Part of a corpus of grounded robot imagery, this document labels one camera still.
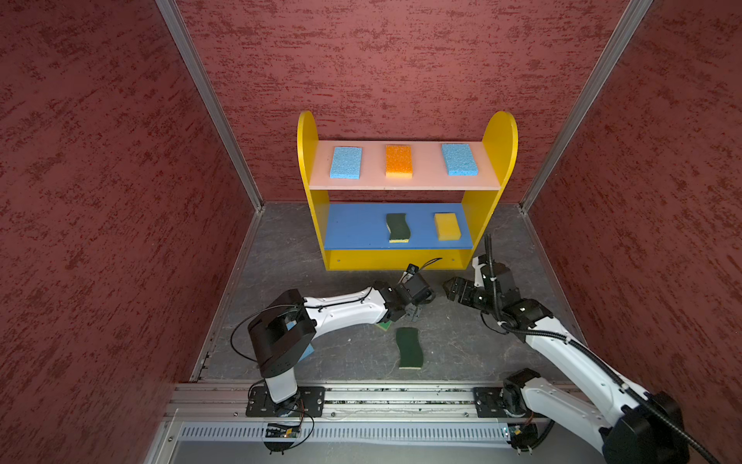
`yellow sponge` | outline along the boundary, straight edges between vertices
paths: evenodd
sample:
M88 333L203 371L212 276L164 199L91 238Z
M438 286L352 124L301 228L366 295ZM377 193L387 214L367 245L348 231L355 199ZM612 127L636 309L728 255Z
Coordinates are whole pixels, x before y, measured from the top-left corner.
M409 145L387 145L387 177L412 179L413 150Z
M436 213L436 229L439 241L460 240L462 237L456 213L453 212Z

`orange sponge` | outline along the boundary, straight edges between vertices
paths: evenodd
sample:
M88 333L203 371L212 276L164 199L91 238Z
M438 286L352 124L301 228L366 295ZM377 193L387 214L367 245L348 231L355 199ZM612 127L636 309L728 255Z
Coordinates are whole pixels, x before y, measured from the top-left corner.
M387 145L387 177L412 179L413 150L409 145Z

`blue sponge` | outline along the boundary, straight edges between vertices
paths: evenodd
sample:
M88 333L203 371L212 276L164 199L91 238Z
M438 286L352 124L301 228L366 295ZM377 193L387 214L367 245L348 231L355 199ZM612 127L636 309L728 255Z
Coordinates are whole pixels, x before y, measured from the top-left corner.
M296 325L296 321L288 321L286 323L286 328L291 330L291 327L294 327L295 325ZM312 345L307 346L306 349L304 350L304 354L302 354L301 357L299 358L299 361L301 361L302 359L306 358L307 356L309 356L310 354L314 352L315 352L315 349L312 348Z
M468 143L444 143L443 158L450 176L476 176L479 170Z
M336 146L332 155L330 179L358 179L361 177L361 149L352 146Z

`black mounting plate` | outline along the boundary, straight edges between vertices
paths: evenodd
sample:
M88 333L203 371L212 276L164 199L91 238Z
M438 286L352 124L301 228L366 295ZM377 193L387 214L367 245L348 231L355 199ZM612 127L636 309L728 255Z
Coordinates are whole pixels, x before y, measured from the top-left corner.
M324 387L299 387L301 401L304 402L304 410L308 415L317 418L322 417L324 408ZM264 385L253 387L250 398L245 409L247 417L299 417L300 411L287 413L280 409L272 400L268 388Z
M498 419L511 418L511 416L508 416L508 413L502 409L500 390L502 390L500 387L475 387L472 389L477 417L496 417ZM529 411L529 413L523 416L523 418L527 419L530 415ZM534 414L533 417L541 418L545 416Z

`blue shelf board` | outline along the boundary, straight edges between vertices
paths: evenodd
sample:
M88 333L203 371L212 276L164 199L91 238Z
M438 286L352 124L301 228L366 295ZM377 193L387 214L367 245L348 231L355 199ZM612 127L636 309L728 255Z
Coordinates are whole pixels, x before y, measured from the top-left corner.
M410 241L389 243L387 214L406 213ZM453 212L462 237L439 241L436 213ZM460 203L331 203L325 249L472 249L469 226Z

